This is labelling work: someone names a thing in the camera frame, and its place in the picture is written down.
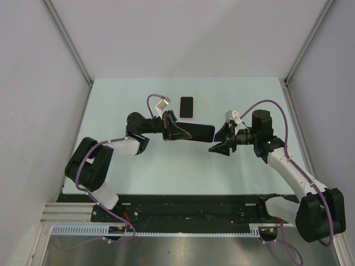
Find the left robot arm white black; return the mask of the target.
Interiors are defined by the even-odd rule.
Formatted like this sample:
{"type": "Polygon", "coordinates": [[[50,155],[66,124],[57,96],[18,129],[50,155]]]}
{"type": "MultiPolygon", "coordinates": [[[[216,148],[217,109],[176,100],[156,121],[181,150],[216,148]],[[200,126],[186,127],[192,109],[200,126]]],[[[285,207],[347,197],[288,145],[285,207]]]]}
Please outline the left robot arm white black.
{"type": "Polygon", "coordinates": [[[173,111],[149,119],[138,112],[127,117],[125,136],[97,141],[85,137],[67,163],[64,174],[78,190],[86,193],[97,205],[104,207],[103,215],[115,222],[122,217],[123,209],[117,203],[119,196],[106,183],[113,156],[123,157],[143,153],[149,143],[144,134],[161,133],[165,141],[189,140],[192,134],[178,125],[173,111]]]}

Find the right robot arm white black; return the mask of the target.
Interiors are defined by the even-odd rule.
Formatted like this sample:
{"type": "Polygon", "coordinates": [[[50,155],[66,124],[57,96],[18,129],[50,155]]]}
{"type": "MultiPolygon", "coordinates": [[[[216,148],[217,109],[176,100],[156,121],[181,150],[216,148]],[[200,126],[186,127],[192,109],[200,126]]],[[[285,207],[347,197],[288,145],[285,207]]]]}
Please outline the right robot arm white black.
{"type": "Polygon", "coordinates": [[[223,127],[215,134],[209,152],[228,156],[238,145],[252,145],[255,155],[273,168],[290,186],[298,202],[277,194],[258,200],[256,217],[261,222],[279,218],[297,228],[306,242],[332,239],[346,230],[344,196],[328,188],[299,166],[286,149],[286,143],[273,133],[272,117],[267,110],[252,113],[252,124],[245,129],[237,111],[225,114],[223,127]]]}

